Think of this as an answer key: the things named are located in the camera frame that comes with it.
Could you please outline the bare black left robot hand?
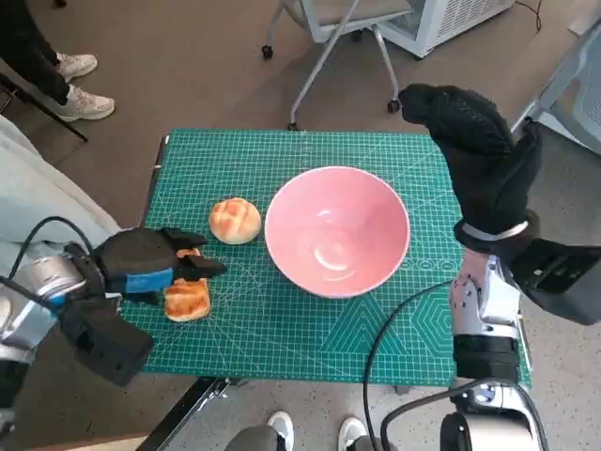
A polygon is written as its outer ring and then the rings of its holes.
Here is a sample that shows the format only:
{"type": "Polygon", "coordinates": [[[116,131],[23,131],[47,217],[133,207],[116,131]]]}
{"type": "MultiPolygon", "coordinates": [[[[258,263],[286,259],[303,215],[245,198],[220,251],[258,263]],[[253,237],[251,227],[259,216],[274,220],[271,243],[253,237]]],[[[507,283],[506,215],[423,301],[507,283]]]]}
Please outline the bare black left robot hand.
{"type": "Polygon", "coordinates": [[[136,227],[116,233],[90,253],[105,290],[127,301],[156,305],[178,279],[197,281],[227,271],[216,260],[194,253],[207,244],[202,234],[164,227],[136,227]]]}

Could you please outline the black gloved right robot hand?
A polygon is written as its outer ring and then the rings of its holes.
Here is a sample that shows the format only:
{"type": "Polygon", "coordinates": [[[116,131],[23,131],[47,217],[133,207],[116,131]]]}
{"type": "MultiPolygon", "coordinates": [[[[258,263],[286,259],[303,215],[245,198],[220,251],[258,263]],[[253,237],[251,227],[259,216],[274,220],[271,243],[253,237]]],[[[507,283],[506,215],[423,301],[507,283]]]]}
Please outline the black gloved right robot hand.
{"type": "Polygon", "coordinates": [[[515,139],[496,104],[457,86],[413,84],[399,100],[403,119],[425,126],[442,151],[469,226],[500,235],[527,220],[528,193],[542,161],[535,122],[515,139]]]}

